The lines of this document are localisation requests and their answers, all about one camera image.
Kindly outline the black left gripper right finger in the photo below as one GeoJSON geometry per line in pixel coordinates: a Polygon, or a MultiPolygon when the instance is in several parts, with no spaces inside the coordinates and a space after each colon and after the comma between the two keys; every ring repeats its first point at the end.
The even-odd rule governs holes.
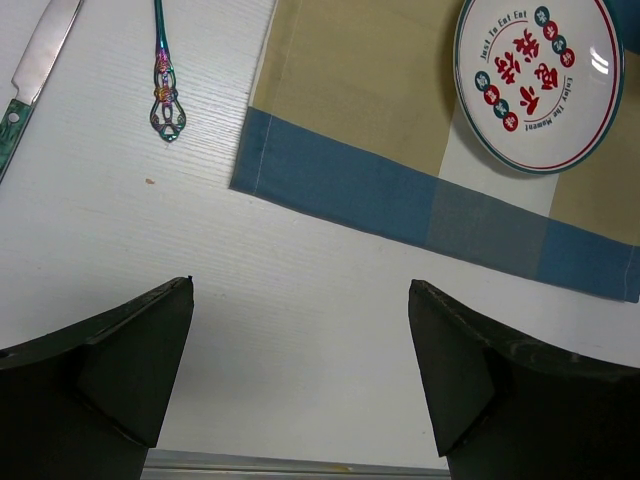
{"type": "Polygon", "coordinates": [[[635,479],[639,372],[478,313],[415,280],[408,317],[454,479],[635,479]]]}

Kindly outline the green handled table knife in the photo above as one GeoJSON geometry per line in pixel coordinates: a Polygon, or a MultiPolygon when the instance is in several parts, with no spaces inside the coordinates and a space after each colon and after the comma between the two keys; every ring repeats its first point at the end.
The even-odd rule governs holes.
{"type": "Polygon", "coordinates": [[[23,52],[11,80],[16,95],[1,119],[1,179],[83,4],[83,0],[51,0],[23,52]]]}

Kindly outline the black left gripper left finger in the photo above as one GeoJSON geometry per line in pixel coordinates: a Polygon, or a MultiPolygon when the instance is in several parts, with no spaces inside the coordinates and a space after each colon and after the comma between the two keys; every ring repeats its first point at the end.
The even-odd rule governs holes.
{"type": "Polygon", "coordinates": [[[138,479],[194,310],[189,277],[1,352],[4,479],[138,479]]]}

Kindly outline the iridescent rainbow fork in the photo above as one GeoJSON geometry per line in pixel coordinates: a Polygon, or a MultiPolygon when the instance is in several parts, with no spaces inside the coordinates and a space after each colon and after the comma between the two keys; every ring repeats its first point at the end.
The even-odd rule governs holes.
{"type": "Polygon", "coordinates": [[[166,35],[163,1],[154,0],[155,63],[153,69],[154,103],[149,114],[150,125],[167,143],[179,138],[187,123],[184,109],[179,103],[177,81],[166,35]]]}

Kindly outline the blue beige striped placemat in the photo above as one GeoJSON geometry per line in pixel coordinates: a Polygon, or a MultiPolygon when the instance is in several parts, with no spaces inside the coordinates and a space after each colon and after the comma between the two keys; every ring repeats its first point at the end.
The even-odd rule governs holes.
{"type": "Polygon", "coordinates": [[[466,1],[279,1],[234,190],[390,240],[594,296],[639,299],[639,5],[613,8],[625,57],[616,117],[560,173],[492,156],[459,103],[466,1]]]}

